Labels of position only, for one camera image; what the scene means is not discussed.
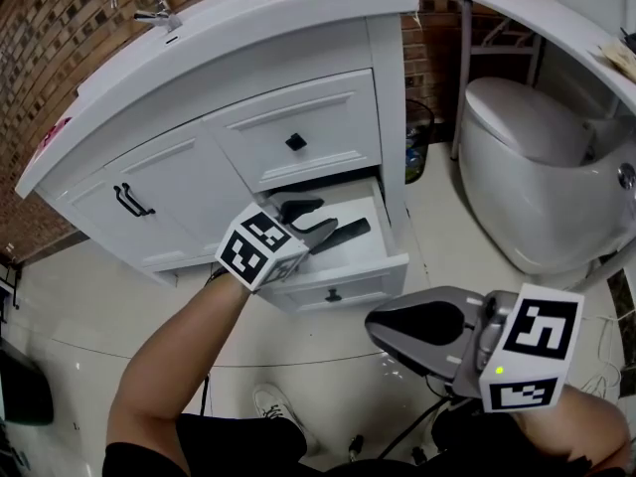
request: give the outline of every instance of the black drawer knob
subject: black drawer knob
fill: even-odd
[[[329,296],[325,297],[325,300],[327,302],[339,302],[340,300],[342,300],[342,297],[340,295],[338,295],[338,293],[336,293],[337,289],[336,288],[330,288],[329,289]]]
[[[289,148],[291,148],[294,152],[307,146],[307,142],[304,139],[302,139],[300,134],[298,134],[297,132],[294,132],[291,135],[291,138],[285,141],[285,144]]]

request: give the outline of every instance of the black shorts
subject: black shorts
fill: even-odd
[[[177,432],[193,477],[319,473],[298,463],[306,444],[300,430],[286,419],[233,420],[182,415]],[[584,457],[568,462],[567,456],[542,455],[514,420],[503,413],[473,415],[460,421],[450,415],[444,417],[443,413],[435,423],[433,435],[444,450],[419,467],[397,461],[365,460],[344,464],[327,473],[347,477],[582,477],[591,466]],[[185,477],[186,474],[170,459],[150,449],[112,443],[106,447],[102,475]],[[622,477],[625,473],[612,469],[594,475]]]

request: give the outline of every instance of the trash bin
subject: trash bin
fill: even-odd
[[[53,422],[47,378],[33,361],[5,340],[0,340],[0,417],[27,425]]]
[[[406,100],[406,183],[421,177],[426,164],[428,141],[435,123],[433,112],[421,102]]]

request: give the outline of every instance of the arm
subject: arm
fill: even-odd
[[[570,461],[585,456],[591,460],[593,472],[627,467],[627,422],[616,406],[600,397],[565,386],[555,407],[526,410],[513,417],[545,454],[569,454]]]
[[[147,447],[190,473],[176,420],[210,371],[248,297],[249,291],[225,274],[146,341],[119,383],[106,443]]]

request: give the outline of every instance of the open drawer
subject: open drawer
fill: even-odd
[[[284,311],[345,307],[390,299],[402,292],[408,253],[396,248],[375,178],[311,191],[325,204],[295,223],[299,228],[326,218],[339,226],[367,218],[371,230],[319,254],[309,254],[284,281],[259,294]]]

